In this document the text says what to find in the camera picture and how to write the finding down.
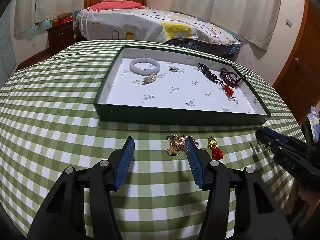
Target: metal bolt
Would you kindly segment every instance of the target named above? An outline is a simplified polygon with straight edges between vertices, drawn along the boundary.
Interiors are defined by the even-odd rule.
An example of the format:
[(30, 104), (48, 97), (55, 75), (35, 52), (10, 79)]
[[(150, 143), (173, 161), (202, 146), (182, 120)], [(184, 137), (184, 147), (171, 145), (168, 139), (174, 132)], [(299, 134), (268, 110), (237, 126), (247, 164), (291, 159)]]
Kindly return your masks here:
[(70, 174), (73, 172), (73, 168), (72, 167), (68, 167), (65, 169), (66, 174)]
[(246, 171), (247, 173), (252, 174), (252, 173), (254, 173), (254, 168), (246, 167), (246, 168), (245, 168), (245, 171)]
[(216, 161), (216, 160), (210, 161), (210, 165), (213, 166), (213, 167), (218, 167), (219, 164), (220, 164), (220, 163), (219, 163), (218, 161)]
[(101, 167), (107, 167), (109, 165), (109, 162), (107, 160), (103, 160), (100, 162)]

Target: white jade bangle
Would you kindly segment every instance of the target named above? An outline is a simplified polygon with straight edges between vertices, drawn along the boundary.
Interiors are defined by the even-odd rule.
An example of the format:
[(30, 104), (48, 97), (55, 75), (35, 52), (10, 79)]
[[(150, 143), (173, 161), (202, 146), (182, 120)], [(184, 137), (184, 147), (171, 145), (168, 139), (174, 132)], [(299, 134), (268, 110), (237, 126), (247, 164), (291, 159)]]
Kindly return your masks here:
[[(155, 67), (151, 68), (151, 69), (142, 69), (142, 68), (138, 68), (134, 65), (137, 63), (150, 63), (150, 64), (154, 65)], [(151, 59), (151, 58), (138, 57), (130, 62), (130, 70), (137, 75), (148, 76), (153, 73), (158, 73), (160, 71), (160, 64), (158, 61)]]

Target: green checkered tablecloth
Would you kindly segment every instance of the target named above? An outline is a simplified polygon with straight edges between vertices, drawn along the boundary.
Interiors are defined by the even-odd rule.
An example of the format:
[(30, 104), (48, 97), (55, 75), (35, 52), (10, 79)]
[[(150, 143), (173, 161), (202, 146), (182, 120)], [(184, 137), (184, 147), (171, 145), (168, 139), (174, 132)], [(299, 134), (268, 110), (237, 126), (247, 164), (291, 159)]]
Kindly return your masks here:
[[(213, 135), (234, 169), (252, 166), (281, 206), (292, 177), (273, 162), (254, 138), (258, 126), (196, 127), (100, 122), (93, 102), (103, 77), (123, 45), (202, 52), (143, 41), (84, 41), (30, 68), (0, 90), (0, 202), (27, 234), (36, 212), (67, 166), (92, 167), (121, 148), (128, 136), (135, 152), (125, 185), (112, 194), (124, 239), (197, 239), (208, 198), (195, 185), (185, 154), (170, 157), (166, 136), (193, 136), (200, 148)], [(264, 124), (304, 139), (286, 104), (255, 72), (235, 64), (261, 96), (272, 117)], [(86, 230), (92, 236), (89, 192), (85, 191)], [(227, 236), (233, 234), (235, 191), (230, 192)]]

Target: plaid bed skirt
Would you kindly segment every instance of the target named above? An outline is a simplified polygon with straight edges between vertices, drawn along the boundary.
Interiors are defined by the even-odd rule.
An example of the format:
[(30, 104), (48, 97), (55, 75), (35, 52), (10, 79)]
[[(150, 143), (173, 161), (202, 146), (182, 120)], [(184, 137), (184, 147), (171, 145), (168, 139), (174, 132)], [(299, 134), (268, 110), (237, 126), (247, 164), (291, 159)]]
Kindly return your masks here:
[(187, 49), (194, 49), (197, 51), (209, 53), (215, 56), (227, 56), (230, 57), (232, 54), (240, 50), (239, 44), (232, 44), (231, 46), (224, 46), (218, 44), (207, 44), (202, 41), (196, 40), (170, 40), (165, 44), (183, 47)]

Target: tray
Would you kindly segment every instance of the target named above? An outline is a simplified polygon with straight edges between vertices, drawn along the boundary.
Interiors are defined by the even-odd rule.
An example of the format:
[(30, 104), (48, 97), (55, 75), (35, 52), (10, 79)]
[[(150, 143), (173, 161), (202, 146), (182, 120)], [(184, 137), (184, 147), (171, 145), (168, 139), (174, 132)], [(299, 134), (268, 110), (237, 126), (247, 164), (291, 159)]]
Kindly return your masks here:
[[(156, 81), (142, 85), (145, 76), (130, 71), (131, 60), (149, 57), (160, 63)], [(267, 107), (244, 78), (234, 89), (235, 101), (220, 85), (197, 70), (205, 64), (219, 77), (221, 68), (242, 77), (236, 67), (219, 60), (169, 49), (124, 46), (111, 66), (95, 98), (102, 121), (161, 125), (239, 126), (260, 125), (270, 116)], [(148, 63), (139, 68), (153, 68)], [(169, 66), (178, 67), (170, 72)]]

